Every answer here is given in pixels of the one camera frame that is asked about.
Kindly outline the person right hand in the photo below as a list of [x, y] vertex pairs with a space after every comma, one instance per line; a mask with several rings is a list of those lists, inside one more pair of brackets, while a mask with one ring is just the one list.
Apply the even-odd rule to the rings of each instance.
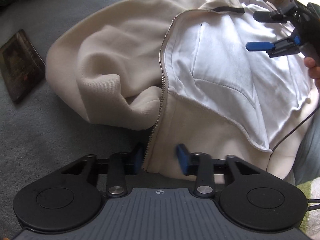
[[320, 66], [311, 57], [304, 59], [304, 65], [308, 68], [308, 74], [311, 79], [314, 79], [315, 86], [320, 91]]

